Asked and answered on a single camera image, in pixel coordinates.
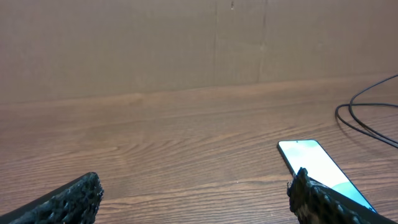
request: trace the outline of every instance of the brown wall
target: brown wall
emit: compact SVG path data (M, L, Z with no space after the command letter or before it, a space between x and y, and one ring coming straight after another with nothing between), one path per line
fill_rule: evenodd
M397 12L396 0L2 0L0 103L394 72Z

